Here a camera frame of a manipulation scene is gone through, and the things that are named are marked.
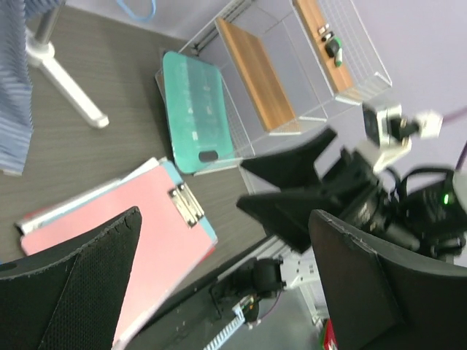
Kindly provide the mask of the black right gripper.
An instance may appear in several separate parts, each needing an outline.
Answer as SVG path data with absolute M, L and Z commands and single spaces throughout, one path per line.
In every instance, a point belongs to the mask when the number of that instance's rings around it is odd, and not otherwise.
M 295 148 L 241 162 L 246 171 L 285 191 L 243 195 L 237 207 L 295 252 L 311 246 L 308 224 L 315 209 L 367 233 L 383 233 L 387 227 L 386 192 L 359 153 L 343 148 L 340 158 L 319 178 L 314 164 L 336 137 L 334 129 L 326 128 Z M 320 183 L 320 190 L 286 190 Z

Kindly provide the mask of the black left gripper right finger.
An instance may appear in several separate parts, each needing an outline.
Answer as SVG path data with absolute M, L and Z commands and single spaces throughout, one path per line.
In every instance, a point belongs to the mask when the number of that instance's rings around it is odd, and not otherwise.
M 321 210 L 309 232 L 339 349 L 466 348 L 466 268 Z

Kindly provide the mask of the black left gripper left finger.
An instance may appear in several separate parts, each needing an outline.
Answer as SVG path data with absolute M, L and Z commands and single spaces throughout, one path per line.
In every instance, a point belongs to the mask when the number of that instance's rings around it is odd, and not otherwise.
M 142 226 L 131 207 L 1 264 L 2 349 L 111 349 Z

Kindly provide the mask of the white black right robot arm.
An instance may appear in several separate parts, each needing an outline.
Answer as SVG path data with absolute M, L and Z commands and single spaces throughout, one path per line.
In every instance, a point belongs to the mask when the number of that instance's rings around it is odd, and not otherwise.
M 407 177 L 394 176 L 387 191 L 357 151 L 343 149 L 323 175 L 315 162 L 336 138 L 327 128 L 292 149 L 251 157 L 241 167 L 275 186 L 273 192 L 243 195 L 237 207 L 297 254 L 312 246 L 309 216 L 323 210 L 340 220 L 426 257 L 449 260 L 466 245 L 466 175 L 451 168 L 415 168 L 410 176 L 440 180 L 413 192 Z

